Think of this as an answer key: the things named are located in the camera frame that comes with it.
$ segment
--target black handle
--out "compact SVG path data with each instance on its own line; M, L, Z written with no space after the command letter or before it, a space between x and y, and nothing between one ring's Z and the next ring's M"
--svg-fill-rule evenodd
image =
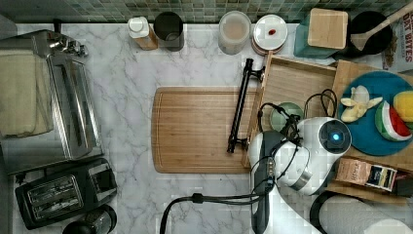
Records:
M242 145L246 145L246 139L238 139L238 130L240 128L241 117L243 115L244 109L244 102L246 97L246 90L248 88L249 77L256 76L260 82L262 82L262 73L264 72L265 67L261 70L252 70L252 58L247 58L244 72L243 72L243 80L241 82L240 93L238 95L238 102L237 107L235 109L234 120L231 128L231 134L228 138L228 153L234 153L235 145L239 142Z
M63 23L62 20L60 19L53 19L53 27L55 29L55 32L61 34L61 24Z

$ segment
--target marble countertop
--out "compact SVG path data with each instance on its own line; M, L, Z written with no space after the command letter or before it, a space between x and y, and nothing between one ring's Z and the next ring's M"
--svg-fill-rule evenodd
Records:
M295 27L278 55L293 57ZM217 44L217 24L185 25L185 46L180 52L164 49L142 51L130 38L126 24L64 24L62 33L87 45L87 72L95 111L101 124L105 157L114 168L118 195L109 204L117 215L113 233L158 233L162 214L173 199L204 195L237 195L249 192L249 175L168 175L155 171L151 153L151 113L156 89L163 86L231 86L241 84L247 58L254 69L263 57L247 43L235 56L223 54ZM50 24L18 24L19 34ZM377 58L362 60L379 66ZM333 59L315 60L329 64ZM303 200L296 193L290 204ZM305 208L295 206L303 216ZM13 205L13 233L61 233L76 218L27 231ZM169 233L250 233L249 207L215 204L174 205L169 214Z

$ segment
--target black bowl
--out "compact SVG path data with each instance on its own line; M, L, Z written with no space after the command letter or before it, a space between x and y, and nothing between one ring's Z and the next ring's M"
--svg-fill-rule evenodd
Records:
M352 34L367 32L379 25L386 19L385 16L378 12L363 12L358 14L347 27L346 48L335 54L336 59L342 57L356 58L365 55L377 55L388 48L393 38L393 31L390 26L383 28L381 31L372 35L366 42L362 51L357 49L350 40Z

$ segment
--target wooden cutting board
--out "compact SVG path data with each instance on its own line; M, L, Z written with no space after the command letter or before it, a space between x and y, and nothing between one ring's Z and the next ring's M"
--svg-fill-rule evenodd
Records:
M152 153L159 173L245 174L246 151L227 153L239 88L165 87L155 94ZM239 138L246 137L255 89L248 90Z

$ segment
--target wooden crate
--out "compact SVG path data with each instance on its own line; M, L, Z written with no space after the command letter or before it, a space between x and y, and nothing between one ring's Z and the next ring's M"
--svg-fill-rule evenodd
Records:
M304 107L307 98L324 89L332 89L338 99L344 90L360 75L378 70L365 64L353 63L340 60L334 66L323 66L288 58L269 57L267 60L265 80L257 89L255 102L252 107L251 119L248 127L248 139L251 140L258 133L257 113L264 102L278 104L283 101L292 101L300 107ZM413 77L397 74L409 84L413 84ZM263 129L270 130L270 110L264 110ZM319 101L310 102L309 116L324 116ZM413 144L409 144L400 152L387 157L374 157L366 155L351 146L345 157L356 158L373 164L384 165L412 173L413 171ZM249 167L247 156L243 157L243 165ZM378 189L363 186L355 186L336 180L328 184L327 190L341 194L351 195L371 201L393 203L396 205L406 204L406 199L390 195Z
M248 127L248 139L252 140L258 132L257 113L262 103L280 104L284 101L294 102L304 109L305 101L313 94L325 89L332 89L336 67L318 65L278 56L268 56L264 81L255 95L254 105ZM319 98L309 102L308 117L324 116ZM263 110L263 130L271 130L269 123L271 107ZM243 165L249 167L247 156Z

